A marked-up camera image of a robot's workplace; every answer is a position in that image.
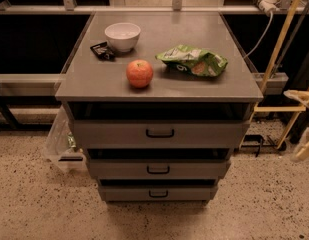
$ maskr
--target floor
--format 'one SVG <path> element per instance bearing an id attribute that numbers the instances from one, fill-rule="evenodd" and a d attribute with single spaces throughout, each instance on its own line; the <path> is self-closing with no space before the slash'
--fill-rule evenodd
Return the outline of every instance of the floor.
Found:
<path id="1" fill-rule="evenodd" d="M 262 119 L 249 133 L 276 141 L 282 127 Z M 106 203 L 87 172 L 64 173 L 46 159 L 47 136 L 0 132 L 0 240 L 309 239 L 309 158 L 292 162 L 288 140 L 285 151 L 266 147 L 257 158 L 256 148 L 235 152 L 208 203 Z"/>

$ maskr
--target gray tabletop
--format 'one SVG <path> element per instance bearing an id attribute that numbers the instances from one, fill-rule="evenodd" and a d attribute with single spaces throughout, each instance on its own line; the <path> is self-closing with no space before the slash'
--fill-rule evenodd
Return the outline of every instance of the gray tabletop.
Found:
<path id="1" fill-rule="evenodd" d="M 140 39 L 115 62 L 100 61 L 90 46 L 105 41 L 113 23 L 141 27 Z M 200 78 L 168 69 L 157 53 L 178 44 L 206 48 L 227 58 L 216 78 Z M 149 61 L 154 77 L 145 89 L 135 89 L 126 78 L 126 66 L 135 59 Z M 61 101 L 184 101 L 256 102 L 263 96 L 230 36 L 222 18 L 211 12 L 99 12 L 90 23 L 56 98 Z"/>

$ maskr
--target white bowl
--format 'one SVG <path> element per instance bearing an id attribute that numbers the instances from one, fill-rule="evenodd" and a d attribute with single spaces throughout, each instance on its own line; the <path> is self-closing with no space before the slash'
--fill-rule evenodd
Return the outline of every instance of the white bowl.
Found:
<path id="1" fill-rule="evenodd" d="M 108 45 L 119 52 L 129 52 L 136 45 L 141 34 L 139 26 L 133 23 L 116 23 L 105 29 Z"/>

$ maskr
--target white cable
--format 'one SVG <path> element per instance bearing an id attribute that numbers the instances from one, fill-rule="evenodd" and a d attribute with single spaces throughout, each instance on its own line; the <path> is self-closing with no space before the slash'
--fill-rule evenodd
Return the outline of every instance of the white cable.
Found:
<path id="1" fill-rule="evenodd" d="M 266 29 L 264 30 L 264 33 L 262 34 L 262 36 L 260 37 L 260 39 L 258 40 L 258 42 L 256 43 L 256 45 L 254 46 L 254 48 L 253 48 L 248 54 L 246 54 L 246 55 L 243 57 L 243 59 L 245 59 L 245 58 L 247 58 L 248 56 L 250 56 L 250 55 L 255 51 L 255 49 L 259 46 L 259 44 L 261 43 L 262 39 L 264 38 L 264 36 L 265 36 L 267 30 L 269 29 L 269 27 L 270 27 L 270 25 L 271 25 L 271 23 L 272 23 L 272 20 L 273 20 L 273 12 L 270 11 L 270 20 L 269 20 L 269 22 L 268 22 L 268 24 L 267 24 L 267 26 L 266 26 Z"/>

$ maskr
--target green chip bag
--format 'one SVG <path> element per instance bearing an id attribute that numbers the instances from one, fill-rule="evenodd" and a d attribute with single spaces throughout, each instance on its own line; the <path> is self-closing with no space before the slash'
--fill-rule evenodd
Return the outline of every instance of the green chip bag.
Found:
<path id="1" fill-rule="evenodd" d="M 179 71 L 202 77 L 216 77 L 226 68 L 227 59 L 211 51 L 178 45 L 159 53 L 156 59 Z"/>

